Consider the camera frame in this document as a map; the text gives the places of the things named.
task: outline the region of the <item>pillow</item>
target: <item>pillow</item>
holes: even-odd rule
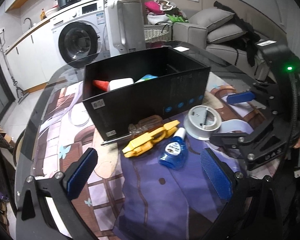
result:
[[[226,24],[216,30],[210,32],[207,36],[207,42],[211,44],[219,44],[230,41],[244,35],[246,32],[235,24]]]
[[[234,13],[227,12],[218,8],[204,9],[189,19],[189,23],[200,25],[207,28],[208,32],[215,30],[227,21],[231,20]]]

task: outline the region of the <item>appliance handle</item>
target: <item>appliance handle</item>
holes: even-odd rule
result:
[[[126,38],[124,33],[124,22],[123,22],[123,3],[120,0],[114,1],[114,3],[108,5],[108,14],[112,43],[113,46],[120,52],[126,52]]]

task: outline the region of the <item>washing machine door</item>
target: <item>washing machine door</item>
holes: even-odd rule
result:
[[[91,25],[83,22],[72,22],[61,31],[58,46],[64,61],[70,63],[96,54],[98,35]]]

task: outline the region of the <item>glass table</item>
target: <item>glass table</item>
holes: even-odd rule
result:
[[[230,106],[227,95],[249,89],[254,79],[235,66],[188,43],[170,41],[149,45],[183,46],[186,55],[211,67],[202,104],[217,110],[232,131],[250,133],[265,117],[251,103]],[[247,172],[244,161],[233,150],[224,152],[209,141],[186,136],[188,160],[179,170],[159,165],[164,141],[135,158],[125,158],[122,146],[100,146],[103,141],[82,103],[84,66],[109,58],[109,52],[91,55],[60,68],[40,96],[26,127],[15,180],[19,200],[25,179],[51,178],[77,161],[88,147],[98,152],[98,164],[72,203],[82,219],[101,240],[114,239],[197,239],[205,234],[226,202],[221,200],[200,165],[200,152],[211,148],[233,171],[255,178],[273,176],[277,159]],[[176,115],[180,127],[184,112]],[[47,200],[58,229],[70,236],[53,201]]]

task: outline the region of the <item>black box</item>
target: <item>black box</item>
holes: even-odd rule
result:
[[[128,133],[129,124],[157,114],[169,118],[202,103],[210,67],[171,47],[147,49],[86,66],[83,103],[104,140]],[[146,74],[158,78],[104,92],[93,80],[111,81]]]

